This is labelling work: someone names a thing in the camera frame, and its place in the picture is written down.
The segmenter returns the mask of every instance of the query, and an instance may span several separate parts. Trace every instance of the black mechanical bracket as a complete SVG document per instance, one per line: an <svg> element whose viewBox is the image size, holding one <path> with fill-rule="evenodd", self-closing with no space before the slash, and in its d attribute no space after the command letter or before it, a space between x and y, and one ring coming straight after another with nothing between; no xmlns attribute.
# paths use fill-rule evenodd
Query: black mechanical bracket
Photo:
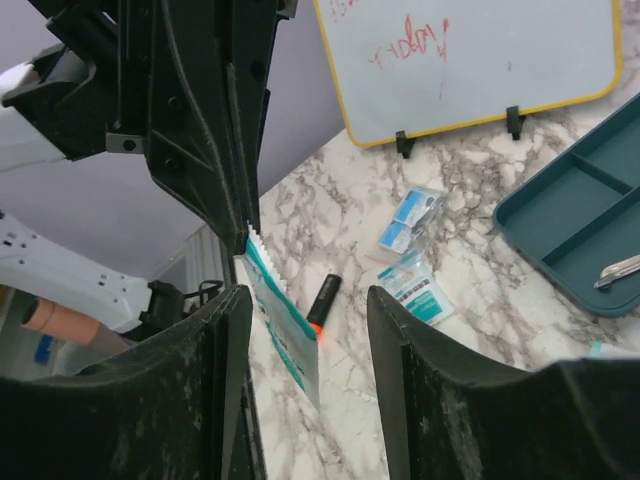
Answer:
<svg viewBox="0 0 640 480"><path fill-rule="evenodd" d="M522 124L526 115L520 115L520 107L513 106L507 108L507 132L511 134L514 140L520 140L520 134L522 133Z"/></svg>
<svg viewBox="0 0 640 480"><path fill-rule="evenodd" d="M278 23L296 0L29 0L63 43L12 106L69 160L143 154L152 179L244 253Z"/></svg>
<svg viewBox="0 0 640 480"><path fill-rule="evenodd" d="M141 342L163 330L171 328L180 320L195 313L199 308L213 300L221 292L224 282L208 280L202 282L196 292L183 294L170 283L154 280L149 283L151 301L149 309L142 312L138 327L124 334L129 340ZM198 298L189 311L185 311L185 301Z"/></svg>
<svg viewBox="0 0 640 480"><path fill-rule="evenodd" d="M407 134L404 130L396 132L396 150L405 160L411 157L411 151L413 150L413 145L415 143L416 139L407 138Z"/></svg>

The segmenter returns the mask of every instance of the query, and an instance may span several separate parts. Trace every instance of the tray divider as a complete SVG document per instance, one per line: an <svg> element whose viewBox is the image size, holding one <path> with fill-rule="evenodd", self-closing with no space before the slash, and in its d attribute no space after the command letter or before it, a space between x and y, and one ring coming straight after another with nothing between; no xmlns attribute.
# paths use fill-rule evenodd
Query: tray divider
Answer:
<svg viewBox="0 0 640 480"><path fill-rule="evenodd" d="M615 190L618 193L621 193L622 195L626 195L631 190L633 190L633 187L631 185L626 184L622 180L596 167L592 163L589 163L584 157L578 155L577 153L572 153L572 155L574 166L582 173L586 173L591 178L605 184L607 187Z"/></svg>
<svg viewBox="0 0 640 480"><path fill-rule="evenodd" d="M545 265L552 266L554 263L562 259L562 257L571 252L571 250L587 241L594 232L602 230L638 203L638 201L640 201L640 186L631 189L624 197L614 203L611 207L591 220L584 227L570 235L569 238L543 256L542 262Z"/></svg>

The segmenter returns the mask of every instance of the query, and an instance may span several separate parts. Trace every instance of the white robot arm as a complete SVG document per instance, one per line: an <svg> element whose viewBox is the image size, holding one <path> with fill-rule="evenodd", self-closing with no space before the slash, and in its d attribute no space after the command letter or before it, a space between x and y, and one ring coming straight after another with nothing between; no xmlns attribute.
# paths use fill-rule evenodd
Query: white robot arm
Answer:
<svg viewBox="0 0 640 480"><path fill-rule="evenodd" d="M89 315L124 333L140 325L149 282L106 268L0 212L0 284Z"/></svg>
<svg viewBox="0 0 640 480"><path fill-rule="evenodd" d="M0 75L0 96L29 77L31 65ZM12 107L0 107L0 173L65 156ZM140 325L152 290L147 280L106 268L0 211L0 284L59 303L124 333Z"/></svg>

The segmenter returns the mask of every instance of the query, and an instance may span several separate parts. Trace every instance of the blue object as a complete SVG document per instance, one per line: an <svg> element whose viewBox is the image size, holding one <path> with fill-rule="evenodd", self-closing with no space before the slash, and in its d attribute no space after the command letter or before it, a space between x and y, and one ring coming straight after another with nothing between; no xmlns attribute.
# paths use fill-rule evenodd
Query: blue object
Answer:
<svg viewBox="0 0 640 480"><path fill-rule="evenodd" d="M402 223L407 223L409 221L409 215L411 215L411 212L416 207L418 202L421 202L424 199L424 197L425 197L424 192L419 192L418 190L411 190L407 194L404 201L400 204L400 207L398 207L394 220L397 220L398 222L402 222Z"/></svg>
<svg viewBox="0 0 640 480"><path fill-rule="evenodd" d="M36 348L35 362L38 365L47 365L51 358L51 344L53 343L53 337L49 335L43 335Z"/></svg>
<svg viewBox="0 0 640 480"><path fill-rule="evenodd" d="M378 243L396 253L404 253L411 242L411 228L392 221L378 239Z"/></svg>

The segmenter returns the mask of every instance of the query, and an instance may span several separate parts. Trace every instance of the red text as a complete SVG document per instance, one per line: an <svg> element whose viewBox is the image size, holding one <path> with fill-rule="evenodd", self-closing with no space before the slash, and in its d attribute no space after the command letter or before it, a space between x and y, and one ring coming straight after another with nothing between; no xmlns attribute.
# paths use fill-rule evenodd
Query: red text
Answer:
<svg viewBox="0 0 640 480"><path fill-rule="evenodd" d="M436 31L428 23L419 28L413 26L411 15L404 22L404 35L391 42L389 46L380 47L369 57L369 62L384 70L388 60L406 60L412 56L425 55L433 51L442 61L447 63L447 31L449 20L442 21L442 31Z"/></svg>
<svg viewBox="0 0 640 480"><path fill-rule="evenodd" d="M363 0L329 0L331 2L331 14L333 21L337 22L346 16L354 7Z"/></svg>

